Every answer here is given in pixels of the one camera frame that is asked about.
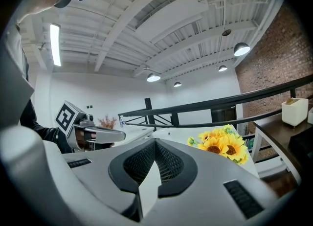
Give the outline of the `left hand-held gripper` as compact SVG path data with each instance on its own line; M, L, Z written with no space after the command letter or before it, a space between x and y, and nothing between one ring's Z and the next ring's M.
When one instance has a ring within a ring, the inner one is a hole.
M111 148L115 142L123 141L126 134L109 128L95 126L93 115L85 113L74 104L64 101L55 122L65 134L68 145L76 152ZM76 131L84 131L84 142L78 142Z

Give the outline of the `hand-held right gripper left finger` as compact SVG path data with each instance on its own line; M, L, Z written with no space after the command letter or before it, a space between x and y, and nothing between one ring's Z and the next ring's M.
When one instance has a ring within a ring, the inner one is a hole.
M135 222L143 218L139 186L155 161L156 144L143 139L114 148L64 154L82 185L100 202Z

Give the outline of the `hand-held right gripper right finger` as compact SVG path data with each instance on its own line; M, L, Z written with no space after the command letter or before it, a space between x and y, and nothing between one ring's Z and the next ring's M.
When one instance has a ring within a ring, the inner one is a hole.
M164 140L196 163L198 172L176 196L158 198L146 222L267 222L278 203L271 188L241 166L217 154Z

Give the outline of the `person's left hand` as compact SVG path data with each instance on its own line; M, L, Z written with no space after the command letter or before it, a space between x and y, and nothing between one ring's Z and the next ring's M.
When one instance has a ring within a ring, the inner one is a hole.
M84 130L77 129L75 131L75 137L76 137L76 142L79 148L83 151L91 151L92 146L89 142L86 142L85 136L84 136Z

